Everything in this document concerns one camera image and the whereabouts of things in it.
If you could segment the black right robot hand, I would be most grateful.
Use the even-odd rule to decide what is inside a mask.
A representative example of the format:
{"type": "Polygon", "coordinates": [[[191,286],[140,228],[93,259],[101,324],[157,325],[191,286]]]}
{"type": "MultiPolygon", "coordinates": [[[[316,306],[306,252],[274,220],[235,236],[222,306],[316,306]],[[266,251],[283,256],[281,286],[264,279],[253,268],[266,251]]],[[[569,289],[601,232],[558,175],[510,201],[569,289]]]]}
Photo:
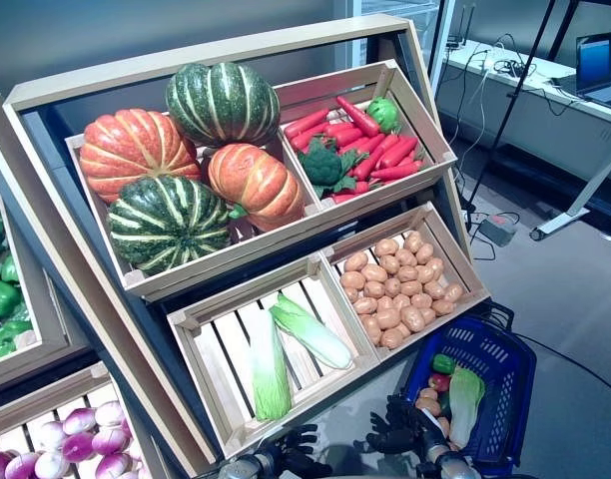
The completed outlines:
{"type": "Polygon", "coordinates": [[[371,431],[354,440],[359,453],[402,454],[414,452],[421,461],[436,462],[450,451],[437,420],[427,408],[418,408],[401,395],[388,395],[385,417],[370,412],[371,431]]]}

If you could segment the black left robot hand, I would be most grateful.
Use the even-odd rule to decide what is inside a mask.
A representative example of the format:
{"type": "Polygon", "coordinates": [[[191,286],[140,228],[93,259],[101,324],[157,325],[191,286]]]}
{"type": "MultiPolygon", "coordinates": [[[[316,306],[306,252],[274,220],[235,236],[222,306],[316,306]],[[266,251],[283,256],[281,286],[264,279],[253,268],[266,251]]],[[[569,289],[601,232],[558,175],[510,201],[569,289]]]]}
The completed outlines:
{"type": "Polygon", "coordinates": [[[261,457],[265,477],[279,478],[290,471],[299,478],[325,478],[332,468],[313,458],[313,445],[317,441],[317,425],[303,424],[287,430],[275,439],[265,439],[255,451],[261,457]]]}

